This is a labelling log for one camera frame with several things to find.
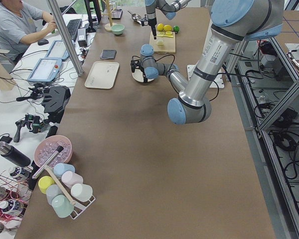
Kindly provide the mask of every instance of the green bowl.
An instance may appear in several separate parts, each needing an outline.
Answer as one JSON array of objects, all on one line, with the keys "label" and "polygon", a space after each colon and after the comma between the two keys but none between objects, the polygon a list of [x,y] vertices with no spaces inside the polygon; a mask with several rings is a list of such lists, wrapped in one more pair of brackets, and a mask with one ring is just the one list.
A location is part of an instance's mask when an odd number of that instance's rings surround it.
[{"label": "green bowl", "polygon": [[115,35],[121,35],[124,31],[125,26],[123,24],[115,24],[111,27],[112,33]]}]

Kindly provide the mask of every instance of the blue frame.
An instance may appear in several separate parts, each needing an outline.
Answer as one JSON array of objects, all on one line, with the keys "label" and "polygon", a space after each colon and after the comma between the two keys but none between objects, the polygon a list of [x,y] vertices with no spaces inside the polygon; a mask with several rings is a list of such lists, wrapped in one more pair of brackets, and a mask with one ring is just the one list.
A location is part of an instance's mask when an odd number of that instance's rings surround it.
[{"label": "blue frame", "polygon": [[[45,55],[46,58],[49,57],[49,55],[50,55],[51,51],[53,50],[55,44],[56,44],[57,42],[59,42],[59,41],[62,41],[62,40],[54,40],[54,41],[53,41],[52,45],[50,46],[48,52],[47,52],[46,55]],[[68,51],[66,50],[66,51],[64,52],[64,55],[61,57],[61,59],[62,59],[62,61],[65,61],[68,57],[69,57],[69,53],[68,53]]]},{"label": "blue frame", "polygon": [[[49,77],[47,79],[33,79],[32,77],[33,77],[36,69],[41,64],[42,60],[53,60],[53,61],[57,61],[56,64],[55,64],[55,65],[57,65],[57,68],[53,68],[53,70],[50,72]],[[51,81],[53,81],[55,79],[55,77],[59,73],[61,66],[62,66],[62,60],[61,60],[61,58],[51,58],[51,57],[40,58],[38,60],[38,62],[36,63],[35,67],[33,68],[31,74],[29,75],[28,81],[29,82],[51,82]]]}]

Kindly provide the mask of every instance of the person's arm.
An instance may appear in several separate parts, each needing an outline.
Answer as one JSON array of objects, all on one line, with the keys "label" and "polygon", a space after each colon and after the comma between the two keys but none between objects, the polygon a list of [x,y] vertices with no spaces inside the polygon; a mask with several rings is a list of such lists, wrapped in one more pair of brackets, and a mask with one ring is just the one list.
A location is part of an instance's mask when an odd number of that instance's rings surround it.
[{"label": "person's arm", "polygon": [[47,34],[52,32],[55,28],[56,28],[55,21],[50,21],[48,26],[45,29],[35,32],[35,33],[30,33],[30,34],[24,36],[23,38],[21,38],[20,42],[25,45],[30,45],[30,44],[37,42],[38,40],[44,38]]},{"label": "person's arm", "polygon": [[46,22],[51,22],[53,20],[53,16],[46,11],[43,11],[42,18]]}]

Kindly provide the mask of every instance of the black keyboard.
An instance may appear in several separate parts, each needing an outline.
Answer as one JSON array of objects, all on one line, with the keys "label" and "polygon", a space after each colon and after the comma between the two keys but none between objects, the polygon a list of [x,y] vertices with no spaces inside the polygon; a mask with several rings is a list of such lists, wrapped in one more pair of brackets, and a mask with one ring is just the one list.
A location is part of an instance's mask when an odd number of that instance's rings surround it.
[{"label": "black keyboard", "polygon": [[66,26],[73,41],[76,41],[76,37],[78,36],[78,29],[81,27],[81,23],[82,19],[73,19],[70,20],[68,25]]}]

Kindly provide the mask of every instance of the person's hand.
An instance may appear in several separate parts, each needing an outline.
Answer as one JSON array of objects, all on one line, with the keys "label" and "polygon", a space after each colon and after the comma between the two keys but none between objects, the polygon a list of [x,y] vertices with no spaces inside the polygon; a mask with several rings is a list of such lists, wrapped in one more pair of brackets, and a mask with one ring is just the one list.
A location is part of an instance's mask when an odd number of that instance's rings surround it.
[{"label": "person's hand", "polygon": [[49,32],[53,32],[56,29],[56,23],[55,21],[51,21],[48,23],[48,26],[46,28]]}]

